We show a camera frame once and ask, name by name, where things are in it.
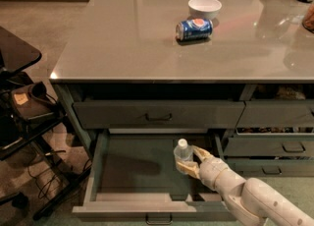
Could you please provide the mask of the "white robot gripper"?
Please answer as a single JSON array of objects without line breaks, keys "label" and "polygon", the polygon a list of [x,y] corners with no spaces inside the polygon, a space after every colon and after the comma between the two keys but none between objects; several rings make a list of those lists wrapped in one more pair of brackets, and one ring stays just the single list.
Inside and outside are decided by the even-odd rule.
[{"label": "white robot gripper", "polygon": [[230,167],[220,158],[212,157],[212,154],[196,145],[193,147],[193,153],[202,162],[199,165],[194,161],[177,161],[176,165],[179,171],[194,179],[200,178],[201,183],[212,191],[219,190],[219,176]]}]

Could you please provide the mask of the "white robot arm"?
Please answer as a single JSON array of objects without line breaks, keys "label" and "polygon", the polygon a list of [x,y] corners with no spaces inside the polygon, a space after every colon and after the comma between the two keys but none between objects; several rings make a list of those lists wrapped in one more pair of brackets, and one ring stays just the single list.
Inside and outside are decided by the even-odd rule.
[{"label": "white robot arm", "polygon": [[200,164],[174,151],[177,168],[217,192],[228,211],[243,226],[264,226],[271,219],[277,226],[314,226],[314,219],[256,178],[244,179],[222,159],[192,146]]}]

